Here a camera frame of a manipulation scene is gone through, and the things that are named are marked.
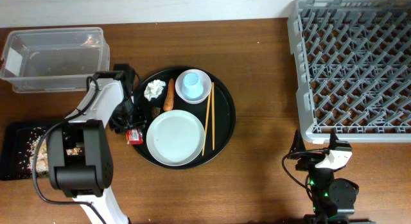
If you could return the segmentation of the white round plate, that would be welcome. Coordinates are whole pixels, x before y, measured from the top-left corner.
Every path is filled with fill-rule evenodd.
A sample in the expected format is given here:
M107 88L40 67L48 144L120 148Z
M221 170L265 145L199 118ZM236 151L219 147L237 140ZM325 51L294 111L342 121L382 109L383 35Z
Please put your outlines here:
M192 113L171 110L148 127L146 145L151 156L165 166L184 166L194 161L205 144L203 124Z

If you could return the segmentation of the orange carrot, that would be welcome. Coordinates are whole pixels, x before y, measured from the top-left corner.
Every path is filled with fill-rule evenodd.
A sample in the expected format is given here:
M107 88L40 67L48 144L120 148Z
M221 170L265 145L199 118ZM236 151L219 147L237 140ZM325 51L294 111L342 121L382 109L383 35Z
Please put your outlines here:
M163 110L165 112L171 111L173 109L174 94L175 94L175 81L172 78L168 82L168 91L167 91L166 99L165 99L164 105L163 105Z

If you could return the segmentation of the rice and food scraps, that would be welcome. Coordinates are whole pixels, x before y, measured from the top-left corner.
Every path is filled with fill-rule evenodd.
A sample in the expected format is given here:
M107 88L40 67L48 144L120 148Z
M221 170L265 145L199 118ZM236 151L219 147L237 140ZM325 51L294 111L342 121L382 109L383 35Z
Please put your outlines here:
M23 141L23 146L25 147L24 150L20 151L20 156L22 160L19 161L19 169L22 169L28 172L30 175L32 174L32 165L33 159L35 155L35 150L45 133L45 129L41 127L31 128L28 132L28 140ZM44 139L41 142L37 160L36 160L36 175L43 177L48 176L49 174L49 167L48 167L48 147L46 144L46 140Z

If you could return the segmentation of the white tissue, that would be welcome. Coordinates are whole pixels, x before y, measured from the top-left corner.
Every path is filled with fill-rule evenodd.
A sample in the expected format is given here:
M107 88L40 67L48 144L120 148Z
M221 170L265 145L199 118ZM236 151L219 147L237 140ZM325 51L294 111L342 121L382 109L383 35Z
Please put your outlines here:
M154 80L152 82L149 82L144 90L144 97L148 101L158 98L162 94L165 86L166 83L161 80Z

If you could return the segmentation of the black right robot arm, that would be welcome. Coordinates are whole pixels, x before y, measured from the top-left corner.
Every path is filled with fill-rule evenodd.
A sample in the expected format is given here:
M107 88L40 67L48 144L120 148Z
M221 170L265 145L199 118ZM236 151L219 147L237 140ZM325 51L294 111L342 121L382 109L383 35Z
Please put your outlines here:
M334 173L345 168L352 156L352 147L338 139L335 133L329 137L329 146L308 150L300 130L295 131L290 151L282 158L285 173L306 191L313 205L313 214L303 217L305 223L366 224L371 220L356 219L354 203L360 191L359 185L345 178L335 178ZM304 182L298 181L286 168L285 160L296 160L295 169L307 172Z

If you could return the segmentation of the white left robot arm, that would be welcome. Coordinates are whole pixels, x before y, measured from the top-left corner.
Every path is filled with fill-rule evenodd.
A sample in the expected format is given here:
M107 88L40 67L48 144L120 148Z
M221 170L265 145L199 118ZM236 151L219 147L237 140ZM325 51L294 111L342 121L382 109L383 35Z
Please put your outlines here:
M51 186L69 205L80 205L92 223L129 223L111 188L114 163L105 133L143 129L144 114L134 104L135 70L116 64L86 79L87 94L76 109L46 133Z

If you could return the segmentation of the brown food chunk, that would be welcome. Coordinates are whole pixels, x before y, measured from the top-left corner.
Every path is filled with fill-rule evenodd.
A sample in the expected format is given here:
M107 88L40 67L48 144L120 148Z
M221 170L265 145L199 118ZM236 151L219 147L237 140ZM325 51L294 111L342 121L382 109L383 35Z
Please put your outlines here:
M152 114L152 118L155 119L156 117L158 117L161 114L161 108L152 107L151 108L151 114Z

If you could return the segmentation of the red snack wrapper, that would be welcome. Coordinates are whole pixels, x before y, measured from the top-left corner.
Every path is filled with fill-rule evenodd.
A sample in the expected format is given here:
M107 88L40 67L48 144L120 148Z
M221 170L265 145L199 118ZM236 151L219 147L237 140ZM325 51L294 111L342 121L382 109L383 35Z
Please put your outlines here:
M139 128L134 128L126 132L127 144L140 145L143 141L143 134Z

